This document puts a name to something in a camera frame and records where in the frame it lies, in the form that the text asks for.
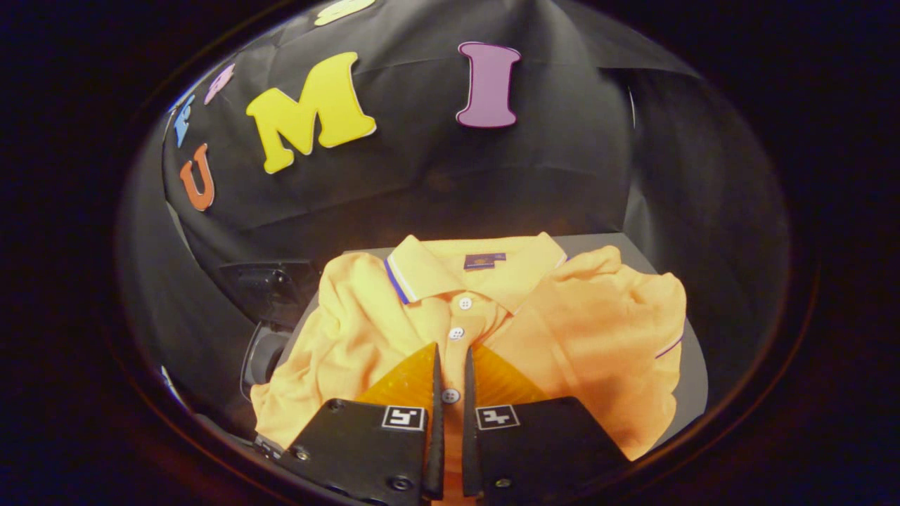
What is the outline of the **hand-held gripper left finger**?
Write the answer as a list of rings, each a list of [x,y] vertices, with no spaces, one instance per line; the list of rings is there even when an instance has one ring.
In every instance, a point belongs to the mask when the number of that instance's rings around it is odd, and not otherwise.
[[[281,454],[290,473],[347,499],[428,505],[444,492],[437,346],[425,346],[354,400],[326,401]]]

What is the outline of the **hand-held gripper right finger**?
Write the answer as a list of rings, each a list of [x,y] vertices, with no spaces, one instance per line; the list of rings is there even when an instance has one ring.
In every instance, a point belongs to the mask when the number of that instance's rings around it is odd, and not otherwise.
[[[545,394],[485,346],[464,374],[463,492],[479,505],[565,505],[628,465],[578,398]]]

